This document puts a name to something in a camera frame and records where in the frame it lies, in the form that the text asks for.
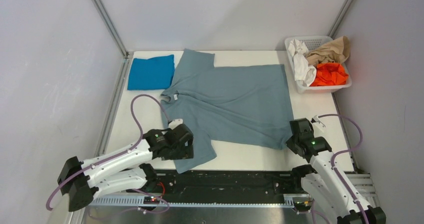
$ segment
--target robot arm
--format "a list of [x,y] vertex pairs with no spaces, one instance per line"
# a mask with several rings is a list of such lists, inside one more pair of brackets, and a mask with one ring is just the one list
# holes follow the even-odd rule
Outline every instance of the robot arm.
[[62,195],[69,194],[69,211],[88,206],[94,199],[128,189],[149,192],[157,185],[155,170],[145,162],[155,158],[179,160],[193,158],[193,133],[182,119],[173,120],[166,130],[152,129],[140,143],[129,144],[112,153],[79,161],[76,156],[65,162],[57,180],[61,184],[71,175],[87,169],[66,183]]
[[[317,124],[320,125],[319,128],[325,128],[321,122]],[[309,163],[295,167],[292,170],[293,176],[301,188],[315,199],[326,216],[330,220],[337,220],[338,224],[365,223],[360,205],[370,224],[385,224],[386,215],[383,210],[380,207],[371,207],[346,174],[336,170],[337,162],[332,166],[332,148],[325,138],[314,137],[312,123],[303,118],[291,121],[290,126],[293,136],[286,142],[288,148]]]

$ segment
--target gray t-shirt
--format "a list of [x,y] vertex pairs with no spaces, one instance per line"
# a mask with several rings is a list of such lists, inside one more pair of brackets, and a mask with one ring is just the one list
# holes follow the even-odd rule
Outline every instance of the gray t-shirt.
[[[284,66],[214,67],[214,58],[185,49],[171,87],[162,92],[169,117],[183,119],[194,135],[194,158],[175,160],[178,173],[214,159],[211,140],[280,150],[292,136]],[[166,127],[163,114],[162,121]]]

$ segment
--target crumpled clothing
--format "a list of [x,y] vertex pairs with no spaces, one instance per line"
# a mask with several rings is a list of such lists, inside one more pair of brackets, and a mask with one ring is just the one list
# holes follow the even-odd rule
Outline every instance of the crumpled clothing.
[[319,63],[344,63],[351,54],[351,44],[347,36],[329,41],[306,55],[309,65]]
[[303,41],[293,39],[290,41],[290,44],[288,44],[288,52],[293,57],[296,53],[305,55],[309,52],[309,49]]
[[349,75],[340,63],[320,63],[316,65],[316,78],[311,87],[345,85]]
[[288,45],[288,52],[293,57],[294,80],[302,81],[304,87],[309,87],[315,80],[317,69],[308,64],[305,54],[309,52],[303,41],[293,39]]

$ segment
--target red wire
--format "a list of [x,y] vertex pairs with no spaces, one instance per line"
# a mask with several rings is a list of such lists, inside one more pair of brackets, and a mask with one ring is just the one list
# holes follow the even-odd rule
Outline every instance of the red wire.
[[162,191],[162,195],[160,197],[163,197],[165,195],[165,186],[162,182],[159,182],[157,185],[162,187],[163,191]]

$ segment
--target beige cloth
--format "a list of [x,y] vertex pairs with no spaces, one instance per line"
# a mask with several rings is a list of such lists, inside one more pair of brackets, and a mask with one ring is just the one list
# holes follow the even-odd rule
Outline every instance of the beige cloth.
[[306,55],[309,65],[319,63],[344,63],[351,54],[351,44],[347,36],[329,41]]

